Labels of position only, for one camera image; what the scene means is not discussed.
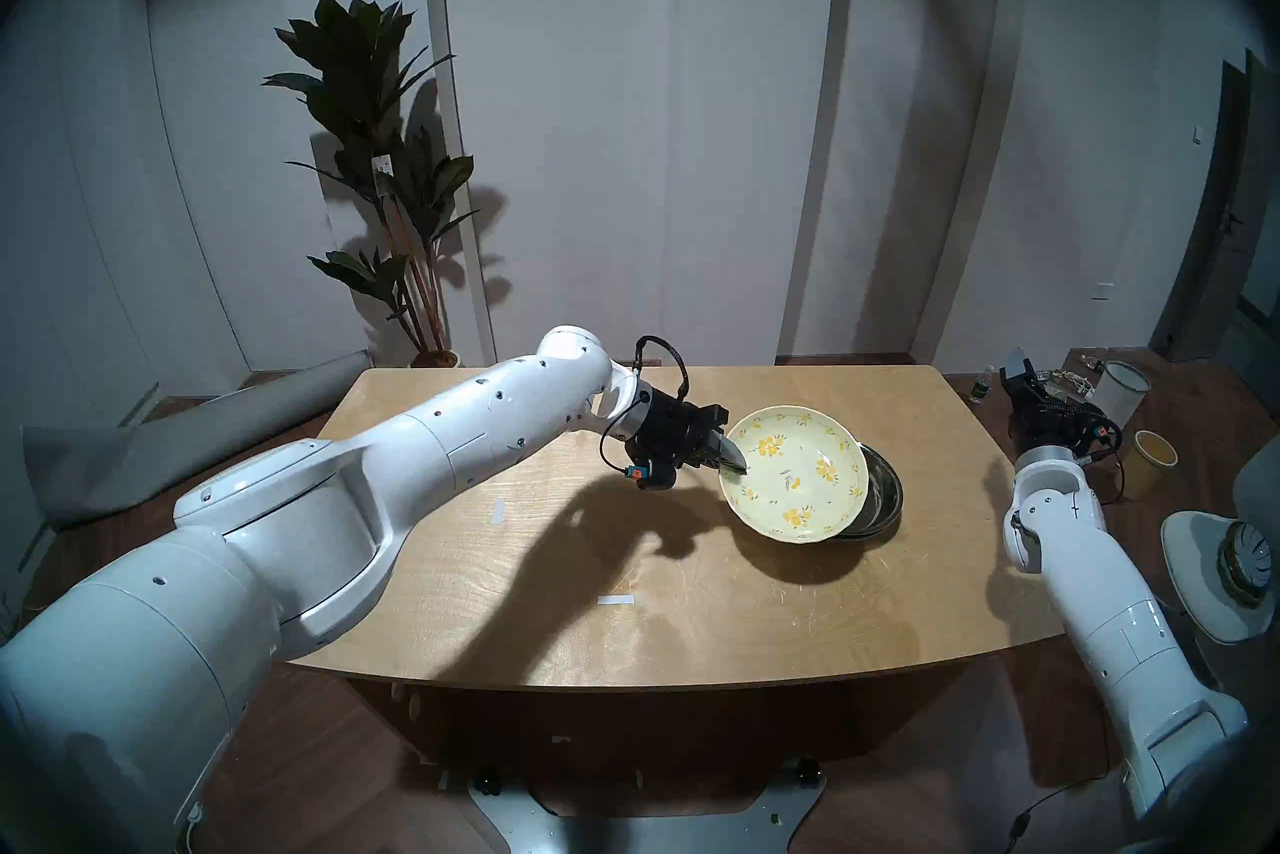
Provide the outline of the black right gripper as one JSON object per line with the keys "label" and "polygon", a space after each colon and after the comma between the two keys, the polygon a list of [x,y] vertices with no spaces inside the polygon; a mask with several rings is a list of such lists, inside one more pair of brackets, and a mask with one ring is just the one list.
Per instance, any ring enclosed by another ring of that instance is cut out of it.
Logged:
{"label": "black right gripper", "polygon": [[1002,366],[1002,388],[1011,388],[1011,442],[1016,453],[1046,446],[1091,453],[1100,443],[1101,410],[1050,396],[1024,350],[1010,352]]}

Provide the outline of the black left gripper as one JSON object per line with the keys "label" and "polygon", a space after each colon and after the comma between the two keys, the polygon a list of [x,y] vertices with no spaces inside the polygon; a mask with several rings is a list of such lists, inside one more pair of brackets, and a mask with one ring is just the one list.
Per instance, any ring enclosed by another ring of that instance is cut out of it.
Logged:
{"label": "black left gripper", "polygon": [[724,435],[730,410],[689,401],[650,401],[631,437],[631,462],[646,469],[714,467],[748,472],[745,456]]}

